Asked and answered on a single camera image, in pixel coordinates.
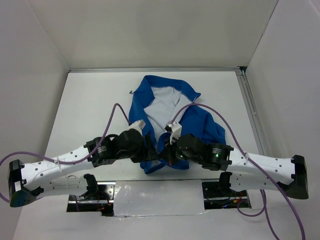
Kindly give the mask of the blue jacket with white lining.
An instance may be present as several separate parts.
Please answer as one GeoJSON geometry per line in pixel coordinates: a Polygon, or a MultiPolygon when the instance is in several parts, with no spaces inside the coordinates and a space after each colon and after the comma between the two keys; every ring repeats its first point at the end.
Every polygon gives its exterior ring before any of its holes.
{"type": "Polygon", "coordinates": [[[225,129],[211,113],[193,104],[200,95],[184,80],[146,75],[133,92],[128,119],[145,122],[142,133],[151,137],[158,153],[170,137],[165,127],[172,120],[182,126],[181,135],[192,134],[206,144],[226,144],[225,129]]]}

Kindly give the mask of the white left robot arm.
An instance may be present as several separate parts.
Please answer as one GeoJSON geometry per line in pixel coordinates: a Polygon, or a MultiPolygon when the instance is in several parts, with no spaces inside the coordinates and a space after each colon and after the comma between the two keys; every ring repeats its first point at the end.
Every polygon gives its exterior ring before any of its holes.
{"type": "Polygon", "coordinates": [[[88,200],[97,197],[99,187],[94,175],[69,178],[83,170],[111,165],[117,160],[131,159],[134,163],[158,159],[150,135],[143,136],[136,129],[96,137],[83,146],[54,158],[42,157],[34,163],[16,159],[9,163],[9,205],[26,206],[48,196],[72,194],[88,200]]]}

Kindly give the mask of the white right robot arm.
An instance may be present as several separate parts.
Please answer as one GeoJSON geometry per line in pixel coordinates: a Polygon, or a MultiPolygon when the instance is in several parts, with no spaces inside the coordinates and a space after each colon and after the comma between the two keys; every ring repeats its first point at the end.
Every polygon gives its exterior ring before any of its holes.
{"type": "Polygon", "coordinates": [[[309,197],[305,158],[274,158],[241,152],[221,143],[204,143],[192,134],[171,137],[173,155],[210,171],[219,171],[218,190],[223,196],[243,190],[278,190],[292,199],[309,197]]]}

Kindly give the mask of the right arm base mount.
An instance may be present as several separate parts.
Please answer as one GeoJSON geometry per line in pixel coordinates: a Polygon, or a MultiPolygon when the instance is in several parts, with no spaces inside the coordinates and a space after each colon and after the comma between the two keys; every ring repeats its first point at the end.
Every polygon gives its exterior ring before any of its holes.
{"type": "Polygon", "coordinates": [[[220,189],[217,181],[202,182],[203,203],[205,210],[250,208],[247,191],[240,192],[229,188],[220,189]]]}

